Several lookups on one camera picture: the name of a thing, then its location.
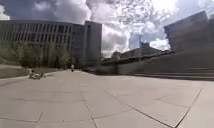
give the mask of office building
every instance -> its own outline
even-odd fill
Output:
[[[40,47],[45,53],[47,45],[66,47],[75,63],[99,63],[101,59],[102,25],[86,21],[85,25],[33,20],[0,21],[0,47],[15,42],[27,42]]]

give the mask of building facade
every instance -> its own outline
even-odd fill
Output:
[[[28,42],[42,48],[54,42],[55,48],[66,47],[78,63],[98,63],[101,58],[102,25],[86,21],[85,25],[54,21],[0,21],[0,46]]]
[[[212,43],[212,30],[205,11],[164,27],[172,51],[187,51]]]
[[[150,47],[150,43],[141,43],[140,48],[132,49],[121,54],[121,59],[128,59],[132,57],[141,57],[145,55],[154,55],[162,52],[161,50]]]

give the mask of sky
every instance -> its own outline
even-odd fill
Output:
[[[151,47],[170,49],[163,26],[211,6],[212,1],[0,0],[0,20],[99,22],[103,24],[102,52],[110,56],[116,50],[139,47],[139,37],[144,43],[150,42]]]

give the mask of person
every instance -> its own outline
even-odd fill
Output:
[[[74,64],[71,64],[71,72],[74,72]]]
[[[33,69],[29,70],[29,79],[41,79],[45,77],[44,73],[36,73]]]

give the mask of ground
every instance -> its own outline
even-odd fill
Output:
[[[214,128],[214,82],[55,72],[0,80],[0,128]]]

